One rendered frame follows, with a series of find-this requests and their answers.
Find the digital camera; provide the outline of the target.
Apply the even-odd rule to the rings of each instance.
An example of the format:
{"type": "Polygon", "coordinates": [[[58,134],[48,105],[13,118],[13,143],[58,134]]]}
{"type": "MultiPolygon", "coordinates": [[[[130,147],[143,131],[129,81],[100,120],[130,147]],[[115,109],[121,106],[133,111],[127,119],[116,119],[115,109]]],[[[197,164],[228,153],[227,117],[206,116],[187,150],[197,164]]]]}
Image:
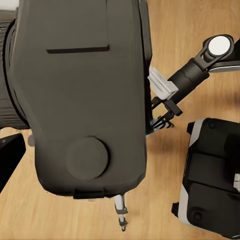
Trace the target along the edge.
{"type": "Polygon", "coordinates": [[[123,196],[146,177],[146,0],[19,0],[0,19],[0,130],[31,130],[44,190],[123,196]]]}

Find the camera tripod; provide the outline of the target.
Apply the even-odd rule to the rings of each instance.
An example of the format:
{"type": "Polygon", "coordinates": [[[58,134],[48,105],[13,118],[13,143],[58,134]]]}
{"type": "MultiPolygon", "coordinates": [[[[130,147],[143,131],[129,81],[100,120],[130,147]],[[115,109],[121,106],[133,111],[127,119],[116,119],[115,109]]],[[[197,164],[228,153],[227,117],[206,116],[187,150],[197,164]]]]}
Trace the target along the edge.
{"type": "MultiPolygon", "coordinates": [[[[145,79],[144,79],[144,91],[145,91],[145,138],[149,137],[150,135],[152,135],[153,133],[155,133],[156,131],[167,127],[173,127],[174,124],[170,121],[167,121],[166,123],[158,126],[157,128],[154,129],[155,126],[159,125],[160,123],[164,122],[165,119],[162,119],[158,124],[156,124],[154,127],[152,127],[160,118],[162,118],[161,116],[158,117],[158,119],[154,119],[153,118],[153,104],[152,104],[152,100],[151,100],[151,90],[150,90],[150,80],[148,79],[149,77],[149,73],[146,75],[145,79]]],[[[27,139],[28,145],[30,148],[35,147],[35,138],[33,135],[30,135],[27,139]]],[[[120,226],[122,227],[122,231],[125,231],[125,225],[127,220],[125,218],[125,215],[127,213],[125,213],[128,208],[126,206],[126,204],[124,203],[125,201],[125,197],[124,195],[120,195],[117,194],[114,196],[114,205],[116,208],[116,211],[118,212],[119,215],[119,222],[120,222],[120,226]]]]}

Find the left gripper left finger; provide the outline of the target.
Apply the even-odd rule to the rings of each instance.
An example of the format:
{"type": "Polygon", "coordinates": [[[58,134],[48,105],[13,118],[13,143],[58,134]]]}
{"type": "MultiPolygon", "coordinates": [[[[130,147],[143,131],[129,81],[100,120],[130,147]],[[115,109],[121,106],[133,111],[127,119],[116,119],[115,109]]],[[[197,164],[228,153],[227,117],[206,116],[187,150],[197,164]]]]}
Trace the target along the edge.
{"type": "Polygon", "coordinates": [[[0,193],[26,153],[22,133],[0,138],[0,193]]]}

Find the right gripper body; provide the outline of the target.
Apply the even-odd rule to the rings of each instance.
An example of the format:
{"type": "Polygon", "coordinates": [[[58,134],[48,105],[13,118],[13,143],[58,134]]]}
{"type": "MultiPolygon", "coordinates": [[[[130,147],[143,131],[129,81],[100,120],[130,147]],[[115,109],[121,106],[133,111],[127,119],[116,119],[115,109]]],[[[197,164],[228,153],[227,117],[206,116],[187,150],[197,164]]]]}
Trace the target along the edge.
{"type": "Polygon", "coordinates": [[[196,86],[193,81],[183,71],[181,71],[181,69],[179,69],[167,80],[172,81],[179,88],[179,91],[176,92],[169,100],[163,100],[170,110],[177,116],[182,114],[182,111],[176,106],[176,104],[200,85],[198,84],[196,86]]]}

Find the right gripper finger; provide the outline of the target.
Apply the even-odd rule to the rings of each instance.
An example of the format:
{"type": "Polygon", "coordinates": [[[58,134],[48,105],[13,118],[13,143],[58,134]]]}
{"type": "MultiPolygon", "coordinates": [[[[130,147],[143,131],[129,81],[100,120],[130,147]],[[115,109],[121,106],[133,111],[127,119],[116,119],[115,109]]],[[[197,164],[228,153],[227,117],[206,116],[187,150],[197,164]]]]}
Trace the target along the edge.
{"type": "Polygon", "coordinates": [[[152,106],[152,109],[153,109],[153,110],[154,110],[158,105],[160,105],[161,103],[163,103],[164,105],[166,105],[166,104],[164,103],[164,101],[161,100],[161,99],[160,99],[159,97],[157,97],[157,96],[155,96],[155,97],[152,99],[151,103],[153,104],[153,106],[152,106]]]}
{"type": "MultiPolygon", "coordinates": [[[[187,95],[186,95],[187,96],[187,95]]],[[[186,97],[185,96],[185,97],[186,97]]],[[[184,98],[185,98],[184,97],[184,98]]],[[[184,99],[183,98],[183,99],[184,99]]],[[[182,99],[182,100],[183,100],[182,99]]],[[[181,100],[181,101],[182,101],[181,100]]],[[[179,102],[181,102],[181,101],[179,101],[179,102]]],[[[178,102],[178,103],[179,103],[178,102]]],[[[178,104],[177,103],[177,104],[178,104]]],[[[176,104],[176,106],[177,106],[177,104],[176,104]]],[[[164,104],[163,104],[164,105],[164,104]]],[[[161,117],[152,127],[154,127],[154,129],[156,129],[157,127],[159,127],[159,126],[161,126],[162,124],[164,124],[164,123],[166,123],[167,121],[169,121],[169,120],[171,120],[172,118],[174,118],[174,116],[177,116],[177,115],[175,115],[171,110],[170,110],[170,108],[167,106],[167,105],[164,105],[165,106],[165,108],[168,110],[168,112],[163,116],[163,117],[161,117]],[[164,122],[162,122],[162,123],[160,123],[160,124],[158,124],[161,120],[165,120],[164,122]],[[158,125],[157,125],[158,124],[158,125]],[[157,126],[155,126],[155,125],[157,125],[157,126]]],[[[177,106],[178,107],[178,106],[177,106]]],[[[178,107],[179,108],[179,107],[178,107]]],[[[180,109],[180,108],[179,108],[180,109]]],[[[181,110],[181,109],[180,109],[181,110]]],[[[181,110],[182,111],[182,110],[181,110]]],[[[182,114],[183,114],[183,111],[182,111],[182,114]]],[[[182,115],[182,114],[180,114],[180,115],[182,115]]],[[[180,116],[179,115],[179,116],[180,116]]],[[[177,117],[179,117],[179,116],[177,116],[177,117]]]]}

